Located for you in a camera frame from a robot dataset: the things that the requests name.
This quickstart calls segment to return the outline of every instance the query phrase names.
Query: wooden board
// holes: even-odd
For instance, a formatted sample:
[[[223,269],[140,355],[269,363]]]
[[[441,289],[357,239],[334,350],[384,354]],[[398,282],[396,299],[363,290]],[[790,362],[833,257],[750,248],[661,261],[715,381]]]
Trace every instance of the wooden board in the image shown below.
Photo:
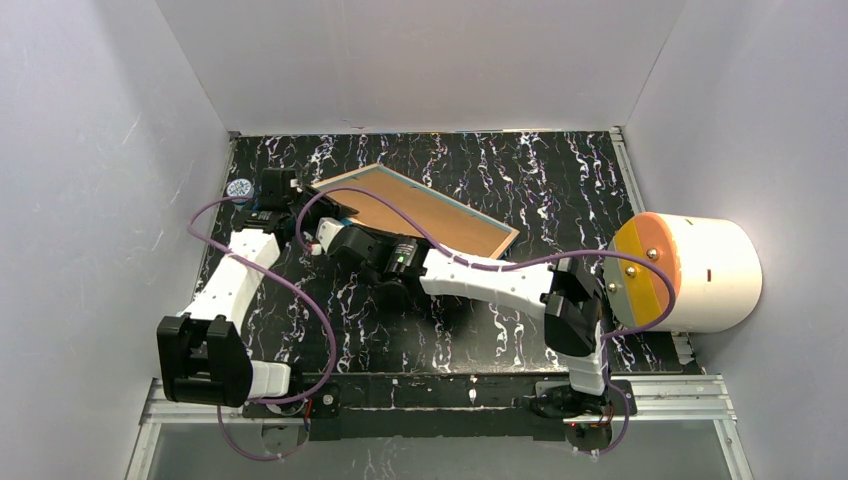
[[[313,186],[319,190],[351,186],[364,188],[385,198],[418,222],[439,242],[461,252],[500,258],[518,235],[518,230],[427,188],[382,165],[369,165]],[[351,220],[403,235],[418,232],[380,202],[356,192],[336,192],[333,200],[359,210]]]

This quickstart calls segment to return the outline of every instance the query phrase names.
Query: metal frame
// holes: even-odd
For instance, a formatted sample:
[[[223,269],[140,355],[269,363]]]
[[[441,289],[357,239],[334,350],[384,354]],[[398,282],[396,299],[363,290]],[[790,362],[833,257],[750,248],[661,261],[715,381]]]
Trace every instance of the metal frame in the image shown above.
[[[636,184],[621,129],[618,127],[611,129],[610,137],[633,211],[634,213],[644,212],[645,204]],[[753,478],[736,431],[736,411],[721,375],[615,375],[613,378],[629,380],[633,386],[639,413],[631,417],[632,421],[712,420],[731,478],[733,480]],[[260,425],[299,425],[301,423],[301,420],[297,418],[244,418],[241,408],[222,408],[222,413],[227,423]],[[578,417],[570,421],[593,419],[595,417]],[[620,416],[613,418],[613,421],[617,422],[622,420]],[[147,479],[162,425],[217,422],[215,407],[170,402],[165,398],[162,383],[154,380],[141,417],[138,438],[126,478],[128,480]]]
[[[633,207],[633,213],[642,213],[645,211],[645,202],[642,201],[642,193],[639,191],[639,186],[636,183],[636,174],[633,173],[630,156],[627,155],[627,148],[624,146],[624,136],[621,134],[621,127],[611,128],[610,138],[612,139],[612,148],[615,150],[615,158],[618,161],[618,169],[621,170],[621,174],[624,176],[624,186],[627,187],[630,206]]]
[[[615,150],[615,158],[618,161],[618,168],[624,177],[624,185],[627,188],[627,195],[630,198],[630,206],[633,208],[633,213],[642,213],[645,211],[645,202],[642,200],[642,193],[639,191],[639,185],[636,182],[636,175],[633,172],[633,165],[630,163],[630,155],[627,154],[627,147],[624,145],[624,136],[621,132],[621,127],[613,127],[610,129],[610,138],[612,140],[613,149]],[[680,357],[681,363],[689,361],[693,358],[694,352],[689,343],[689,336],[675,335],[674,345]],[[727,396],[727,391],[724,388],[724,381],[721,380],[721,389],[723,395]],[[724,459],[727,463],[727,468],[730,471],[730,477],[733,480],[748,480],[753,479],[751,468],[748,465],[748,459],[745,457],[745,452],[742,449],[742,442],[739,440],[739,433],[736,431],[736,413],[732,409],[730,397],[727,396],[728,412],[732,412],[730,418],[716,418],[713,424],[716,428],[719,444],[724,453]],[[634,420],[642,417],[643,406],[637,402],[639,406],[639,415],[633,417]]]

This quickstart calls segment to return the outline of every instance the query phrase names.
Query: black marble surface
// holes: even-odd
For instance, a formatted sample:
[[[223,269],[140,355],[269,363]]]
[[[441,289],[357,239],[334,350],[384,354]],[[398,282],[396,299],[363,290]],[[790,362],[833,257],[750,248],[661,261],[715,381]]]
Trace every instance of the black marble surface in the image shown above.
[[[633,212],[606,132],[390,134],[242,137],[228,180],[255,181],[268,166],[297,167],[317,182],[371,163],[383,165],[521,231],[513,261],[604,248]],[[213,236],[226,243],[235,210],[218,212]],[[208,252],[198,290],[218,264]],[[591,259],[593,269],[602,264]],[[543,325],[507,308],[455,297],[403,314],[383,312],[356,274],[297,245],[273,269],[325,306],[341,373],[544,373],[563,371],[544,344]],[[613,328],[607,320],[607,328]],[[251,358],[326,364],[327,338],[314,313],[264,281],[242,327]],[[680,372],[671,336],[649,333],[608,345],[614,372]]]

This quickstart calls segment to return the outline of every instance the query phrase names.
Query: white wall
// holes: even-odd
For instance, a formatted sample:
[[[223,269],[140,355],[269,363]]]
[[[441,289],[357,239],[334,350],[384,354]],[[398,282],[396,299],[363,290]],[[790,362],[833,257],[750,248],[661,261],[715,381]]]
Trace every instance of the white wall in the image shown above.
[[[846,478],[848,3],[690,0],[625,129],[648,207],[724,217],[764,270],[696,338],[757,478]]]
[[[153,0],[0,14],[2,477],[123,478],[227,135]]]
[[[228,130],[606,129],[683,0],[158,0]]]

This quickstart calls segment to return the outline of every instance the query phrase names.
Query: purple cable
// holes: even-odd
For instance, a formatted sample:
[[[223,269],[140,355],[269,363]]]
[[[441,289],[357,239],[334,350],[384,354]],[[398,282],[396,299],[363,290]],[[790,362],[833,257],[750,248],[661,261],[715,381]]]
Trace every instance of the purple cable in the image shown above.
[[[198,210],[197,213],[195,213],[191,217],[191,220],[189,221],[186,229],[188,230],[188,233],[190,233],[193,237],[198,238],[198,239],[206,242],[207,244],[211,245],[215,249],[223,252],[224,255],[229,255],[230,258],[232,258],[233,260],[241,263],[242,265],[248,266],[248,267],[250,267],[250,268],[252,268],[252,269],[254,269],[258,272],[261,272],[266,277],[270,278],[271,280],[273,280],[273,281],[279,283],[280,285],[286,287],[287,289],[291,290],[291,292],[294,293],[295,296],[300,297],[300,299],[303,300],[304,302],[306,302],[306,304],[309,305],[309,308],[311,308],[312,311],[315,312],[316,315],[318,315],[318,319],[321,320],[321,323],[324,325],[324,331],[327,333],[327,340],[329,340],[329,342],[330,342],[330,358],[327,361],[327,367],[324,369],[324,375],[321,376],[321,378],[318,380],[318,383],[316,383],[314,386],[312,386],[312,388],[306,390],[303,393],[295,395],[293,397],[277,398],[277,399],[260,398],[258,400],[255,400],[256,403],[264,403],[264,404],[268,404],[268,405],[282,405],[282,404],[286,404],[286,403],[294,403],[294,402],[303,400],[304,398],[309,398],[310,396],[312,396],[312,394],[314,394],[315,392],[320,390],[321,387],[324,386],[325,383],[327,383],[327,380],[330,379],[330,375],[333,373],[333,366],[336,364],[336,335],[335,335],[335,332],[333,332],[333,326],[330,324],[330,319],[327,318],[327,315],[324,313],[323,310],[321,310],[321,307],[319,307],[318,304],[315,303],[315,300],[312,300],[312,298],[309,295],[307,295],[306,292],[304,292],[303,290],[301,290],[300,288],[298,288],[296,285],[289,282],[285,278],[283,278],[283,277],[277,275],[276,273],[268,270],[267,268],[263,267],[262,265],[251,262],[250,260],[248,260],[248,259],[246,259],[246,258],[244,258],[240,255],[234,254],[233,251],[230,250],[229,247],[227,247],[226,245],[216,242],[215,240],[209,238],[208,236],[198,232],[197,229],[194,228],[194,222],[206,210],[209,210],[210,208],[214,207],[215,205],[218,205],[218,204],[221,204],[221,203],[224,203],[224,202],[229,202],[229,201],[232,201],[232,200],[244,200],[244,199],[249,199],[249,198],[248,197],[224,197],[224,198],[221,198],[219,200],[215,200],[214,202],[207,203],[206,205],[203,206],[203,208]]]
[[[612,251],[609,251],[609,250],[574,250],[574,251],[571,251],[571,252],[555,253],[553,255],[540,257],[540,258],[537,258],[537,259],[534,259],[534,260],[529,260],[529,261],[526,261],[526,262],[515,263],[515,264],[509,265],[509,266],[482,265],[482,264],[477,264],[477,263],[471,263],[468,260],[462,258],[461,256],[459,256],[459,255],[449,251],[447,248],[445,248],[444,245],[442,245],[438,240],[433,238],[433,236],[430,235],[424,229],[424,227],[419,225],[415,220],[410,218],[409,215],[402,212],[399,208],[392,205],[388,200],[384,199],[383,197],[381,197],[381,196],[379,196],[375,193],[371,193],[368,190],[358,188],[358,187],[328,188],[327,190],[322,190],[322,191],[318,192],[317,195],[315,195],[314,197],[309,199],[308,202],[306,202],[306,205],[303,206],[303,209],[298,214],[297,223],[295,224],[295,238],[297,239],[298,243],[300,243],[301,247],[304,248],[304,250],[308,250],[306,243],[303,241],[303,232],[302,232],[302,223],[303,223],[303,219],[306,217],[306,212],[308,212],[309,209],[312,207],[312,205],[314,205],[315,202],[320,200],[322,197],[324,197],[324,196],[326,196],[330,193],[339,192],[339,191],[357,192],[357,193],[361,193],[363,195],[367,195],[367,196],[373,198],[374,200],[377,200],[378,202],[382,203],[383,205],[388,207],[390,210],[395,212],[398,216],[403,218],[406,221],[406,223],[408,223],[412,228],[417,230],[418,233],[420,233],[421,236],[423,236],[428,242],[430,242],[430,245],[432,245],[433,248],[438,250],[440,253],[442,253],[443,255],[445,255],[447,257],[450,257],[451,259],[453,259],[453,261],[455,261],[456,263],[458,263],[460,265],[467,266],[469,268],[473,268],[473,269],[476,269],[476,270],[484,270],[484,271],[487,271],[487,272],[497,272],[497,271],[509,272],[509,271],[512,271],[512,270],[518,270],[518,269],[529,267],[529,266],[532,266],[532,265],[538,265],[540,263],[554,262],[554,261],[557,261],[557,260],[560,260],[560,259],[563,259],[563,258],[585,257],[585,256],[590,256],[590,255],[597,255],[597,256],[600,256],[600,257],[611,257],[611,258],[618,258],[618,259],[621,259],[621,260],[627,260],[629,262],[633,262],[633,263],[639,264],[639,265],[647,268],[648,270],[653,272],[656,276],[658,276],[660,278],[660,280],[662,280],[665,287],[668,289],[668,305],[666,306],[665,310],[663,310],[663,312],[654,321],[652,321],[650,323],[646,323],[645,325],[640,325],[640,326],[634,327],[634,328],[617,330],[617,331],[613,331],[613,332],[609,332],[609,333],[605,333],[605,334],[601,335],[601,342],[602,342],[601,349],[603,351],[604,360],[606,360],[606,341],[607,340],[609,340],[611,338],[615,338],[615,337],[623,337],[625,335],[630,335],[630,334],[634,334],[634,333],[642,333],[646,330],[649,330],[653,327],[656,327],[657,325],[662,323],[662,321],[665,320],[669,316],[669,314],[671,314],[672,309],[674,309],[674,304],[677,301],[677,296],[676,296],[675,290],[674,290],[674,284],[671,282],[671,279],[668,278],[668,276],[662,270],[660,270],[656,265],[653,265],[652,263],[650,263],[646,260],[643,260],[643,259],[641,259],[641,258],[639,258],[635,255],[628,255],[626,253],[612,252]],[[621,432],[618,434],[616,439],[612,443],[610,443],[610,445],[608,447],[599,451],[599,453],[601,453],[601,454],[609,452],[610,450],[617,447],[619,443],[621,443],[621,440],[624,439],[624,434],[627,433],[627,427],[630,424],[630,404],[627,402],[627,396],[625,395],[624,391],[612,384],[612,381],[611,381],[610,376],[609,376],[609,368],[607,368],[606,371],[604,372],[604,381],[606,382],[607,386],[611,390],[615,390],[619,395],[621,395],[621,398],[624,400],[624,424],[621,426]]]
[[[291,450],[289,450],[286,453],[280,453],[280,454],[273,455],[273,456],[254,455],[254,454],[248,452],[247,450],[244,450],[243,448],[239,447],[238,444],[235,442],[235,440],[233,440],[233,437],[230,436],[230,432],[228,432],[227,427],[224,426],[224,417],[221,415],[221,407],[220,406],[218,406],[218,428],[221,429],[221,435],[224,436],[224,440],[227,441],[227,444],[233,450],[235,450],[236,453],[238,453],[239,455],[241,455],[244,458],[247,458],[247,459],[250,459],[250,460],[256,460],[257,462],[273,462],[274,460],[282,460],[282,459],[288,457],[289,455],[291,455],[293,453],[297,453],[298,451],[300,451],[300,449],[303,448],[303,445],[305,445],[305,443],[306,443],[306,442],[301,443],[301,444],[292,448]]]

